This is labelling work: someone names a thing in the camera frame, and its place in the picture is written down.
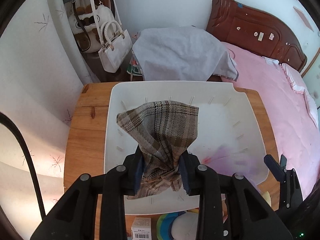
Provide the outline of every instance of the brown plaid cloth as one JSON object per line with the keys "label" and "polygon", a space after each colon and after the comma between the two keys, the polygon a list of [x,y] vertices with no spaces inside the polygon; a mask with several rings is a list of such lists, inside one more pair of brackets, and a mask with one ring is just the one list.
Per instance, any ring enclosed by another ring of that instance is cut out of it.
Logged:
{"label": "brown plaid cloth", "polygon": [[195,106],[159,101],[117,115],[117,124],[138,142],[146,163],[140,189],[132,198],[180,189],[178,161],[197,138],[198,112]]}

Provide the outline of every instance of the silver bolt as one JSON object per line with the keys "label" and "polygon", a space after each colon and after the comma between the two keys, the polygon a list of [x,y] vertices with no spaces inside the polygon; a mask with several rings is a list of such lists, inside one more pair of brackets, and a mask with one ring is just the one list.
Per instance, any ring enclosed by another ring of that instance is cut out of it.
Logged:
{"label": "silver bolt", "polygon": [[236,174],[235,174],[235,178],[236,178],[236,179],[243,179],[244,176],[243,176],[241,173],[236,173]]}
{"label": "silver bolt", "polygon": [[89,179],[89,174],[82,174],[81,176],[80,176],[80,179],[82,180],[82,181],[86,181],[86,180],[88,180]]}
{"label": "silver bolt", "polygon": [[204,164],[200,164],[200,165],[198,165],[198,170],[206,171],[207,170],[207,166],[205,166]]}
{"label": "silver bolt", "polygon": [[117,166],[117,168],[116,168],[116,170],[117,170],[117,171],[120,171],[120,172],[121,172],[121,171],[125,171],[125,169],[126,169],[126,168],[125,168],[124,165],[119,165],[119,166]]}

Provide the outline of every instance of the carved wood decoration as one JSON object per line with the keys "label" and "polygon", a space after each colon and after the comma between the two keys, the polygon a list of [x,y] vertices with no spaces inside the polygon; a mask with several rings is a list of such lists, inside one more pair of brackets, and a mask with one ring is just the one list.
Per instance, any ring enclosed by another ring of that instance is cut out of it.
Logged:
{"label": "carved wood decoration", "polygon": [[283,21],[234,0],[212,0],[206,31],[220,41],[285,62],[299,72],[307,63],[297,37]]}

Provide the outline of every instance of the pink bed sheet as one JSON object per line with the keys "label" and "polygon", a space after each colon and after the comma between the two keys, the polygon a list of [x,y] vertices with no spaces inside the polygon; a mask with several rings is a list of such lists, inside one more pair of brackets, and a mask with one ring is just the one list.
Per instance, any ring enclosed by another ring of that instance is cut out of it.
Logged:
{"label": "pink bed sheet", "polygon": [[319,175],[320,132],[308,115],[303,94],[291,89],[281,66],[269,65],[263,57],[223,43],[239,72],[236,82],[222,78],[223,82],[259,93],[275,135],[279,158],[283,154],[288,159],[287,169],[295,168],[305,199]]}

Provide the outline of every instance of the gray towel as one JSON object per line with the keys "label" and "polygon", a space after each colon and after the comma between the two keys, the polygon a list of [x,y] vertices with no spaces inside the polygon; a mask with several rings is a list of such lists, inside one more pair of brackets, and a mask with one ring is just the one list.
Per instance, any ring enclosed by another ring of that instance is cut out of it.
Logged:
{"label": "gray towel", "polygon": [[228,49],[196,27],[145,29],[132,47],[145,80],[207,81],[215,74],[232,80],[238,71]]}
{"label": "gray towel", "polygon": [[198,135],[199,108],[175,101],[150,102],[118,114],[116,122],[139,144],[146,168],[138,193],[155,195],[171,187],[178,191],[180,155]]}

